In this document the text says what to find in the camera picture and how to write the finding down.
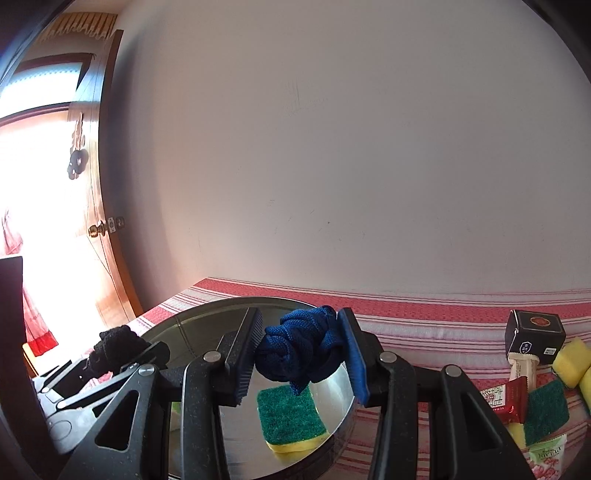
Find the pink marshmallow packet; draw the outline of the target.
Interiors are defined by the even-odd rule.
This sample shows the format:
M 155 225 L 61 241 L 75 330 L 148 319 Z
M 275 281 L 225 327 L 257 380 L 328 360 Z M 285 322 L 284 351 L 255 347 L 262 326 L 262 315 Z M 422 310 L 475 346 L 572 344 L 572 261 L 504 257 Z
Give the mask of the pink marshmallow packet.
M 531 446 L 528 464 L 536 479 L 560 479 L 566 443 L 567 436 L 563 434 Z

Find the yellow sponge front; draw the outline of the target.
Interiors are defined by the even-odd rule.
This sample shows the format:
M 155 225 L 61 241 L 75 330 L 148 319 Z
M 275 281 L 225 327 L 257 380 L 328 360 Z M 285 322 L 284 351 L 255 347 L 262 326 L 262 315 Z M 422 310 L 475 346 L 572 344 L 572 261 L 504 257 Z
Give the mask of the yellow sponge front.
M 578 387 L 588 410 L 591 411 L 591 368 L 588 368 L 583 374 Z

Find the red striped tablecloth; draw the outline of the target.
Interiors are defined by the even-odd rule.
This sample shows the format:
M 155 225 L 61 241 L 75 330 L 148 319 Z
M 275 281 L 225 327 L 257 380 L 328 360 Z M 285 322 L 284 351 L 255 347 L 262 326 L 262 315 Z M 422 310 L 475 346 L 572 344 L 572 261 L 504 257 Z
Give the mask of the red striped tablecloth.
M 138 334 L 191 307 L 232 297 L 274 297 L 314 306 L 352 307 L 363 330 L 376 334 L 410 363 L 440 369 L 457 364 L 479 389 L 502 383 L 510 367 L 504 354 L 504 333 L 510 310 L 554 313 L 562 320 L 567 342 L 580 338 L 590 347 L 590 288 L 562 292 L 456 295 L 455 298 L 386 296 L 285 287 L 238 280 L 205 278 L 157 304 L 130 322 Z M 566 473 L 590 438 L 590 416 L 577 390 L 567 390 L 568 422 L 551 438 L 566 439 L 561 463 L 532 462 L 537 479 L 558 479 Z M 358 409 L 355 429 L 335 466 L 322 479 L 367 479 L 378 424 L 377 409 Z

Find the beige snack packet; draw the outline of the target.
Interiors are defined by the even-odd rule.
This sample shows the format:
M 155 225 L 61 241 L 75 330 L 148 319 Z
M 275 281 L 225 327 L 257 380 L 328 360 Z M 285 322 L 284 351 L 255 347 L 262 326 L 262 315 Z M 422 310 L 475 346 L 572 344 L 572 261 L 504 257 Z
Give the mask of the beige snack packet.
M 539 358 L 532 354 L 521 354 L 516 352 L 509 352 L 507 356 L 510 365 L 509 380 L 515 380 L 519 377 L 525 377 L 527 380 L 528 391 L 531 392 L 536 389 L 537 367 L 539 365 Z

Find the blue knotted cloth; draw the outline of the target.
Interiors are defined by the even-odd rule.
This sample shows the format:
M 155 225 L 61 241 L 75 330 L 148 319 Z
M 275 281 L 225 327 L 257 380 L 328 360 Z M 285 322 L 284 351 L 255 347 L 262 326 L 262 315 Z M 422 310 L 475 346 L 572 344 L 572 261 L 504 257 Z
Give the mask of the blue knotted cloth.
M 273 382 L 287 382 L 294 395 L 335 373 L 345 361 L 346 340 L 329 305 L 297 309 L 266 327 L 256 348 L 256 370 Z

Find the black knotted cloth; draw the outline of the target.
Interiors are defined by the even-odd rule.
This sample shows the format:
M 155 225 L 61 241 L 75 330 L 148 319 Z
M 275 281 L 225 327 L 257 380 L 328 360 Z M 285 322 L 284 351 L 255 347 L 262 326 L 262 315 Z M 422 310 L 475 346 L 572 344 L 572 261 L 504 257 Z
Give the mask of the black knotted cloth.
M 127 325 L 99 333 L 100 341 L 94 345 L 86 360 L 85 370 L 94 378 L 108 372 L 117 374 L 135 357 L 146 350 L 150 343 L 139 337 Z

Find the brass door knob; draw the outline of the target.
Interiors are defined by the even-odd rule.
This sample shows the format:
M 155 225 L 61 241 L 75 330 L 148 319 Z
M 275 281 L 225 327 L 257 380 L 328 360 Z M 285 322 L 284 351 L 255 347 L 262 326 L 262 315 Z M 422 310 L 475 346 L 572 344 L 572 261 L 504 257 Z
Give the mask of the brass door knob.
M 125 227 L 125 219 L 121 216 L 108 217 L 106 221 L 100 220 L 97 224 L 90 225 L 87 233 L 90 238 L 113 234 Z

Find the green yellow sponge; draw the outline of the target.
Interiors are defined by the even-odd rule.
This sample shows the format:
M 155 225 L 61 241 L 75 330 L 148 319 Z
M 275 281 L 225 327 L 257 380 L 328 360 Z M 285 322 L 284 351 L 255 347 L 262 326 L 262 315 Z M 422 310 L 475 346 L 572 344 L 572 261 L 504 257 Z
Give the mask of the green yellow sponge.
M 290 385 L 263 389 L 256 403 L 263 439 L 273 453 L 314 450 L 329 437 L 308 387 L 298 395 Z

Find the wooden door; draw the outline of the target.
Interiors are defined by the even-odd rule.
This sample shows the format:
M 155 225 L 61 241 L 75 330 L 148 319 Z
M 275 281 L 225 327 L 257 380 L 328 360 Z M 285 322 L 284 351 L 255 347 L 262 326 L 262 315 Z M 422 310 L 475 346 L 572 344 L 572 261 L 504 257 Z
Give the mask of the wooden door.
M 1 228 L 21 240 L 25 291 L 53 331 L 134 317 L 101 189 L 107 96 L 122 33 L 90 52 L 23 61 L 1 92 Z

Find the green scouring sponge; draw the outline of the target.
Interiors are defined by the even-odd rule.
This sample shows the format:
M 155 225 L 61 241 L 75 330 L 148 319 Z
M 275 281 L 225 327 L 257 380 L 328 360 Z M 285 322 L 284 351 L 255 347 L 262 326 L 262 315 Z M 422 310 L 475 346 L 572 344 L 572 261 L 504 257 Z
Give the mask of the green scouring sponge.
M 510 423 L 507 430 L 524 450 L 557 432 L 569 418 L 564 385 L 556 379 L 529 394 L 525 422 Z

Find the black gift box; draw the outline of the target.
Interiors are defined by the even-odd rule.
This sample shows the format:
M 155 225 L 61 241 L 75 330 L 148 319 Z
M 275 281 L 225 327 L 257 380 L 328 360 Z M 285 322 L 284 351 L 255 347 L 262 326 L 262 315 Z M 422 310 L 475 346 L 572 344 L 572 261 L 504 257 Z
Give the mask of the black gift box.
M 511 310 L 505 329 L 505 352 L 534 355 L 541 365 L 552 364 L 564 345 L 566 332 L 556 314 Z

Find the red snack packet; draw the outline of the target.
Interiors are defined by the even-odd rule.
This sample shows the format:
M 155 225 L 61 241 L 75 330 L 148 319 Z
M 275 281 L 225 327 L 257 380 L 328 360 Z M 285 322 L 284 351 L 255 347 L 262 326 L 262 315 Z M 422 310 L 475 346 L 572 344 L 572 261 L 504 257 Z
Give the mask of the red snack packet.
M 528 406 L 528 383 L 525 376 L 481 390 L 480 393 L 503 424 L 525 422 Z

